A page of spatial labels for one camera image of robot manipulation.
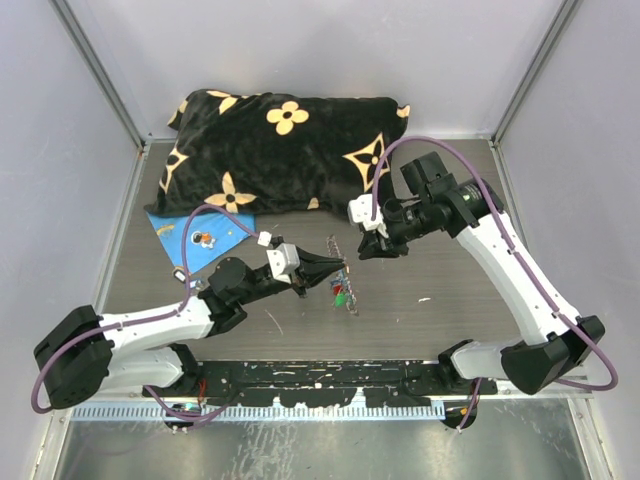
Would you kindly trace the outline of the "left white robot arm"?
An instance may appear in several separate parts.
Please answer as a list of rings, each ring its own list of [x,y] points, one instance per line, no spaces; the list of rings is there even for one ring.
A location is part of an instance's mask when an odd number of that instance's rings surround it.
[[[336,257],[283,243],[251,268],[237,257],[218,263],[198,294],[172,305],[124,314],[74,308],[35,347],[39,374],[32,392],[38,413],[75,407],[95,394],[125,387],[194,393],[200,372],[187,340],[229,332],[247,317],[245,305],[292,290],[300,298],[341,270]]]

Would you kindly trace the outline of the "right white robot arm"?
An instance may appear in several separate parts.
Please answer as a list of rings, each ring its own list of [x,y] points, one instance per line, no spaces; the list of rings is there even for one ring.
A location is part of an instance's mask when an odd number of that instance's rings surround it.
[[[533,395],[579,366],[605,334],[595,315],[583,316],[542,273],[516,234],[509,215],[486,182],[458,183],[440,156],[431,152],[401,169],[416,201],[397,199],[379,206],[363,194],[348,204],[359,226],[362,260],[397,258],[408,242],[441,230],[480,265],[505,301],[519,330],[515,340],[464,340],[442,352],[438,379],[459,394],[475,378],[510,381]]]

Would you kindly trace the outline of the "green tagged key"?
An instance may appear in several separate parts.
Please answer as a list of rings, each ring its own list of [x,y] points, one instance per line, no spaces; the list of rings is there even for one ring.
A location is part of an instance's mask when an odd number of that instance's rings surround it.
[[[345,295],[345,294],[338,294],[338,295],[335,297],[334,305],[335,305],[336,307],[340,307],[340,306],[345,305],[345,304],[346,304],[346,301],[347,301],[347,298],[346,298],[346,295]]]

